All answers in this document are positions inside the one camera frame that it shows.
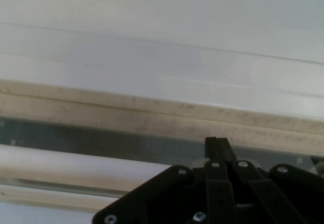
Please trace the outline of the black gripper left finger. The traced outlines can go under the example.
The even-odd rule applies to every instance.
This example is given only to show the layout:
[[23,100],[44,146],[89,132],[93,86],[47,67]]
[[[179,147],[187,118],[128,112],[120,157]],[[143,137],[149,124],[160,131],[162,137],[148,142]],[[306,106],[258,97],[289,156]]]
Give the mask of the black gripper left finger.
[[226,138],[205,139],[206,163],[174,165],[97,212],[93,223],[237,222],[228,164],[236,157]]

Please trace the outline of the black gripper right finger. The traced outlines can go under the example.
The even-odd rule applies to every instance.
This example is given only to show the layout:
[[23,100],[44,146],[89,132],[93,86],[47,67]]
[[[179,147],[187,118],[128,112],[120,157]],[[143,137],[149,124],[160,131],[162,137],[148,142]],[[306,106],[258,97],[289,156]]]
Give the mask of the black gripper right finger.
[[265,172],[237,161],[226,138],[219,139],[219,220],[243,223],[240,204],[259,210],[263,223],[323,223],[323,178],[290,165]]

